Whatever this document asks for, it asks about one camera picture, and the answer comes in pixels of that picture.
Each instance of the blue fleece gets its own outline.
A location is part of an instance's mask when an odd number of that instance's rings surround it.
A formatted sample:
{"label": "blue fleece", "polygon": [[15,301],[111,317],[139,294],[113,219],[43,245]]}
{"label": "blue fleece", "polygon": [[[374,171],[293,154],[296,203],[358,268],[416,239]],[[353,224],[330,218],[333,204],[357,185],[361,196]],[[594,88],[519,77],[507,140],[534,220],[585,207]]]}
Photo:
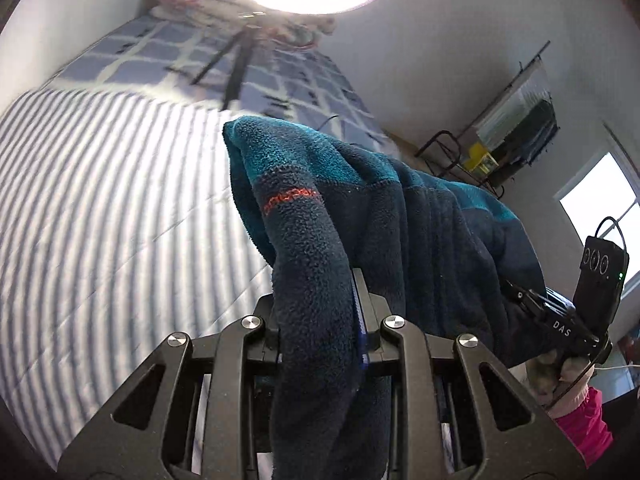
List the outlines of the blue fleece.
{"label": "blue fleece", "polygon": [[364,376],[350,268],[427,333],[474,333],[507,365],[545,349],[498,284],[502,275],[544,294],[540,265],[520,221],[488,193],[285,121],[243,117],[224,138],[238,211],[273,267],[275,480],[384,473],[389,382]]}

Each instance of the orange stitching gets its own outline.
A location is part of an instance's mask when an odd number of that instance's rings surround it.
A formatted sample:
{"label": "orange stitching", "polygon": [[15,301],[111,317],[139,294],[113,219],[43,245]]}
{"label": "orange stitching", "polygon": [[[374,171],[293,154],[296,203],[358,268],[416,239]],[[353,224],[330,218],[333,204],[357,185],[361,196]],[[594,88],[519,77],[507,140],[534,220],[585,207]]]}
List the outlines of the orange stitching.
{"label": "orange stitching", "polygon": [[269,214],[269,212],[276,207],[278,204],[283,202],[291,202],[296,198],[302,198],[304,196],[308,198],[315,198],[320,194],[314,189],[289,189],[284,193],[278,193],[276,196],[272,196],[269,201],[262,208],[265,215]]}

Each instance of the cable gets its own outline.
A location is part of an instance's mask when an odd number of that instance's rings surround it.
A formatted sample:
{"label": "cable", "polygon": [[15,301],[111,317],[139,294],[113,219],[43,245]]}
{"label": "cable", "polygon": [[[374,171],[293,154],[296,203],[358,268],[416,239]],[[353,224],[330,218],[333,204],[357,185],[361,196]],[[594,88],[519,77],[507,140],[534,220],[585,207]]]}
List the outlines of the cable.
{"label": "cable", "polygon": [[337,119],[338,117],[340,117],[340,115],[332,115],[331,117],[329,117],[324,123],[320,124],[320,127],[316,129],[316,132],[321,132],[322,129],[327,126],[327,124],[329,123],[329,121],[332,121],[334,119]]}
{"label": "cable", "polygon": [[596,229],[595,237],[596,238],[598,237],[598,233],[600,232],[601,227],[604,225],[604,222],[606,222],[607,220],[611,220],[611,222],[613,222],[613,225],[616,226],[616,229],[620,233],[620,238],[622,238],[622,248],[625,250],[625,255],[628,254],[626,252],[625,235],[622,234],[622,229],[620,229],[620,224],[618,223],[618,221],[615,218],[613,218],[613,216],[607,216],[602,222],[600,222],[600,225]]}
{"label": "cable", "polygon": [[578,375],[578,377],[576,378],[576,380],[571,383],[571,386],[569,386],[564,392],[562,392],[559,396],[557,396],[554,400],[551,401],[551,404],[548,404],[546,406],[543,406],[543,408],[547,411],[549,411],[552,407],[554,407],[559,401],[560,399],[562,399],[567,393],[569,393],[576,384],[578,384],[580,382],[580,379],[583,378],[585,376],[585,374],[591,369],[591,367],[596,364],[596,361],[598,360],[598,358],[600,357],[600,355],[604,352],[604,349],[602,349],[598,355],[596,355],[596,357],[593,358],[593,360],[588,364],[588,366],[582,371],[582,373],[580,375]]}
{"label": "cable", "polygon": [[609,368],[595,368],[595,369],[599,372],[602,372],[604,370],[623,370],[624,368],[640,368],[640,365],[612,366]]}

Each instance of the white cable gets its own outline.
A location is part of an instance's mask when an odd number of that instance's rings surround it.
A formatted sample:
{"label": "white cable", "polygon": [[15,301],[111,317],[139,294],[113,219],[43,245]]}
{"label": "white cable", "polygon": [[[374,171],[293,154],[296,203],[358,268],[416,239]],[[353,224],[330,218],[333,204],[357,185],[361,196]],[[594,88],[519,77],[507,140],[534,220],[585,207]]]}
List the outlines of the white cable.
{"label": "white cable", "polygon": [[611,368],[596,368],[596,370],[622,370],[623,368],[640,368],[640,365],[612,366]]}

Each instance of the bed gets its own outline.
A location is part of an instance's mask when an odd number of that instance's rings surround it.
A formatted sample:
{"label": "bed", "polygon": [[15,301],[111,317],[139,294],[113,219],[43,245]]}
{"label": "bed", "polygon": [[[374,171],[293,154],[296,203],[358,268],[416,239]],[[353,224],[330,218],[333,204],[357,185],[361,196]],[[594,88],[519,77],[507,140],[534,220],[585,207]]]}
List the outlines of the bed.
{"label": "bed", "polygon": [[396,153],[317,52],[260,46],[239,103],[219,112],[233,56],[203,87],[188,82],[224,41],[142,16],[0,120],[0,394],[53,467],[168,334],[219,332],[270,292],[233,202],[223,123],[324,123]]}

